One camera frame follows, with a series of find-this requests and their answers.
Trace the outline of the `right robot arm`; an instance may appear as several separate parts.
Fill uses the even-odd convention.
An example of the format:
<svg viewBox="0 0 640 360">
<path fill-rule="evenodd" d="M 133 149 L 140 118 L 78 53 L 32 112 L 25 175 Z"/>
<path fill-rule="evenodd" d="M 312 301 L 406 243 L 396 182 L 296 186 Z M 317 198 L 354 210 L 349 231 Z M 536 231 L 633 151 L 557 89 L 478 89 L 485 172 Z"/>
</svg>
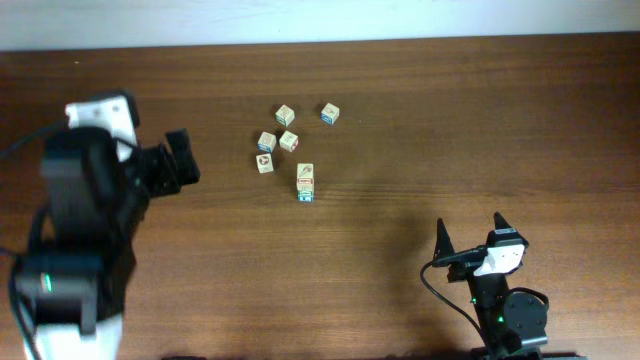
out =
<svg viewBox="0 0 640 360">
<path fill-rule="evenodd" d="M 437 220 L 431 267 L 448 269 L 447 281 L 465 282 L 477 318 L 472 326 L 484 346 L 480 359 L 539 359 L 548 342 L 545 331 L 548 297 L 532 289 L 508 285 L 507 277 L 523 264 L 529 242 L 496 212 L 494 229 L 484 244 L 455 251 L 442 219 Z"/>
</svg>

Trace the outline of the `wooden block red 6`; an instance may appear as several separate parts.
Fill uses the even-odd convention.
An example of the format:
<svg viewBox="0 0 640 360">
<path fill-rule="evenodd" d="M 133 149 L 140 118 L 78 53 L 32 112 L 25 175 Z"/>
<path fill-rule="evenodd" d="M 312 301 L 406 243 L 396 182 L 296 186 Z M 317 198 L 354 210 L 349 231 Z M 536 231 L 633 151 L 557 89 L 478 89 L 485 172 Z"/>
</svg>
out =
<svg viewBox="0 0 640 360">
<path fill-rule="evenodd" d="M 296 171 L 297 185 L 314 184 L 314 165 L 312 163 L 298 163 Z"/>
</svg>

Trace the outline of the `wooden block green letter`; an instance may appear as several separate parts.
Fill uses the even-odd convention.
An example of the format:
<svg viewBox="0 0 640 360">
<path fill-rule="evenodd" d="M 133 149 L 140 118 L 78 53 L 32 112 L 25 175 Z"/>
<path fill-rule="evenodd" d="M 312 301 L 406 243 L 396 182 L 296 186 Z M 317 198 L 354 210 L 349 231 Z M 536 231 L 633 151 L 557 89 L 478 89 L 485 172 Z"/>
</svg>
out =
<svg viewBox="0 0 640 360">
<path fill-rule="evenodd" d="M 298 191 L 314 192 L 314 184 L 312 183 L 297 183 L 296 188 Z"/>
</svg>

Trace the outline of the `wooden block K blue 2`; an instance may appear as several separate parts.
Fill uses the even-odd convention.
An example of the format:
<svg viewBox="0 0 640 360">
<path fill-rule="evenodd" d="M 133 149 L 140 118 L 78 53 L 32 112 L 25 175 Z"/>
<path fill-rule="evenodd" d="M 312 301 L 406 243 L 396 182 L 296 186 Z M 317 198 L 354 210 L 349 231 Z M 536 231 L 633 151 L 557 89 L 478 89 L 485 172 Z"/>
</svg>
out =
<svg viewBox="0 0 640 360">
<path fill-rule="evenodd" d="M 314 197 L 313 190 L 298 190 L 298 197 Z"/>
</svg>

